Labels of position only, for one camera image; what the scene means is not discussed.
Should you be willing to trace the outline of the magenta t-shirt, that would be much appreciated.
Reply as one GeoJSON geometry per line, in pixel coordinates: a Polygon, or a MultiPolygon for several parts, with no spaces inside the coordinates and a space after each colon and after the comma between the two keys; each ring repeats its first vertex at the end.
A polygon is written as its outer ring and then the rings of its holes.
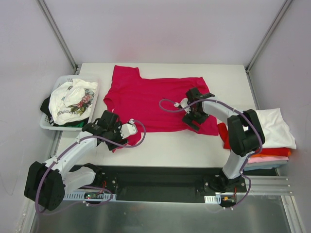
{"type": "Polygon", "coordinates": [[[139,68],[115,66],[111,87],[104,97],[108,111],[117,114],[121,122],[138,120],[138,133],[128,138],[135,145],[143,132],[177,132],[191,128],[182,122],[185,111],[176,112],[174,103],[186,97],[186,92],[198,88],[209,93],[202,77],[145,79],[139,68]]]}

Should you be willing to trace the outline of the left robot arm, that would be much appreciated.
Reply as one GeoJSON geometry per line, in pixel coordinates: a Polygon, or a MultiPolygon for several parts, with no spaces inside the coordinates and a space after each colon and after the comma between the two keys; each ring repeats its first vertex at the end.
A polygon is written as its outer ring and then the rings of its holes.
{"type": "Polygon", "coordinates": [[[75,140],[61,153],[43,163],[35,161],[29,167],[24,196],[52,211],[66,194],[89,185],[104,188],[103,171],[87,163],[72,171],[76,163],[91,150],[105,142],[110,151],[128,143],[128,137],[137,133],[133,120],[122,123],[119,116],[105,110],[94,122],[86,124],[75,140]]]}

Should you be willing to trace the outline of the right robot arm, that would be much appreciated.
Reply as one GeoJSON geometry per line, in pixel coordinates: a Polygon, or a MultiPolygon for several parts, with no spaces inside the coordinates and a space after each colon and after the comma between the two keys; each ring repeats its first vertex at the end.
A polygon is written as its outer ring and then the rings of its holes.
{"type": "Polygon", "coordinates": [[[220,173],[208,183],[214,190],[230,191],[242,177],[242,170],[249,156],[261,151],[265,142],[256,111],[239,111],[211,93],[202,94],[198,88],[192,88],[186,93],[179,108],[186,112],[182,121],[195,131],[199,131],[199,126],[210,116],[227,126],[230,155],[220,173]]]}

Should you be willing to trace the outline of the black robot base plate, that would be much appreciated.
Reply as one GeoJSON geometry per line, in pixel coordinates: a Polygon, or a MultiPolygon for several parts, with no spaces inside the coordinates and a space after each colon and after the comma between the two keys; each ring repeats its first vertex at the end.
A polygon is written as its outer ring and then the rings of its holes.
{"type": "Polygon", "coordinates": [[[105,188],[119,201],[203,203],[216,193],[246,193],[245,179],[226,181],[220,168],[100,166],[101,177],[88,189],[105,188]]]}

